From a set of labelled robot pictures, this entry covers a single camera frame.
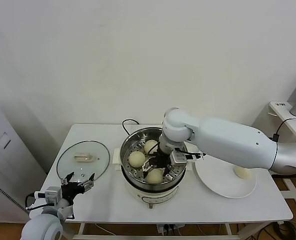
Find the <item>power cord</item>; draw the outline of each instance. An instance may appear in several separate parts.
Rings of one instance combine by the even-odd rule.
[[[286,121],[288,121],[288,120],[296,120],[296,118],[288,118],[288,119],[285,119],[281,124],[280,124],[280,126],[279,126],[279,128],[278,128],[278,130],[276,131],[276,133],[275,134],[273,134],[273,137],[272,137],[272,141],[274,141],[274,142],[278,142],[279,141],[279,130],[280,130],[280,128],[282,127],[282,125],[286,122]]]
[[[168,224],[164,224],[163,225],[163,228],[167,231],[167,235],[166,236],[168,236],[169,235],[169,225]]]
[[[125,119],[125,120],[123,120],[122,121],[122,127],[123,127],[123,129],[126,131],[126,133],[128,134],[128,135],[130,135],[130,133],[128,132],[128,130],[125,128],[125,126],[124,126],[124,123],[126,122],[126,121],[133,121],[133,122],[135,122],[136,124],[140,124],[137,120],[135,120],[135,119],[131,119],[131,118],[128,118],[128,119]]]
[[[296,240],[296,227],[289,221],[284,222],[284,226],[287,229],[280,228],[280,225],[277,222],[273,222],[273,223],[267,225],[265,228],[263,228],[259,231],[259,234],[257,236],[257,240],[259,240],[260,235],[263,231],[265,231],[273,240],[277,240],[274,236],[272,236],[271,233],[269,233],[266,230],[266,228],[271,225],[273,226],[274,232],[276,233],[276,235],[280,239],[282,239],[282,240]]]
[[[169,224],[169,226],[170,226],[170,228],[171,228],[171,230],[172,230],[172,234],[173,234],[173,236],[175,236],[176,234],[175,234],[175,232],[174,232],[174,224]]]
[[[32,210],[40,209],[40,208],[43,208],[43,207],[46,207],[46,206],[54,206],[54,204],[53,203],[47,203],[47,204],[43,204],[43,205],[40,205],[40,206],[36,206],[34,208],[27,208],[26,210],[27,211],[32,211]]]
[[[28,207],[28,198],[34,198],[34,193],[30,193],[26,196],[25,200],[24,200],[24,206],[27,208]]]

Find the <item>stainless steel pot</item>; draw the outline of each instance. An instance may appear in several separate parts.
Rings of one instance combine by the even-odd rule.
[[[143,147],[146,141],[159,141],[162,129],[159,127],[146,127],[135,131],[123,142],[120,149],[120,160],[122,173],[126,180],[135,188],[147,193],[163,193],[174,188],[182,180],[186,171],[186,164],[172,165],[169,174],[164,176],[163,182],[150,184],[143,178],[142,168],[134,168],[129,164],[129,155],[134,151],[144,152]]]

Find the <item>white wall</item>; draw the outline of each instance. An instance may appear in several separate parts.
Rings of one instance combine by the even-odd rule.
[[[0,0],[0,107],[44,169],[74,123],[251,125],[296,87],[296,1]]]

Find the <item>power strip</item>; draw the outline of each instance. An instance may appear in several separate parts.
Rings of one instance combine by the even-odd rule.
[[[184,224],[174,224],[174,223],[165,223],[167,225],[173,224],[174,225],[174,229],[179,229],[184,227]],[[164,235],[164,233],[166,233],[166,230],[164,229],[164,224],[157,224],[157,229],[158,229],[158,233]]]

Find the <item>white plate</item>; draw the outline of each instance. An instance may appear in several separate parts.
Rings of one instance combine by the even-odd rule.
[[[240,178],[234,173],[234,166],[209,155],[195,162],[200,179],[209,189],[227,198],[240,199],[254,191],[257,177],[252,171],[250,178]]]

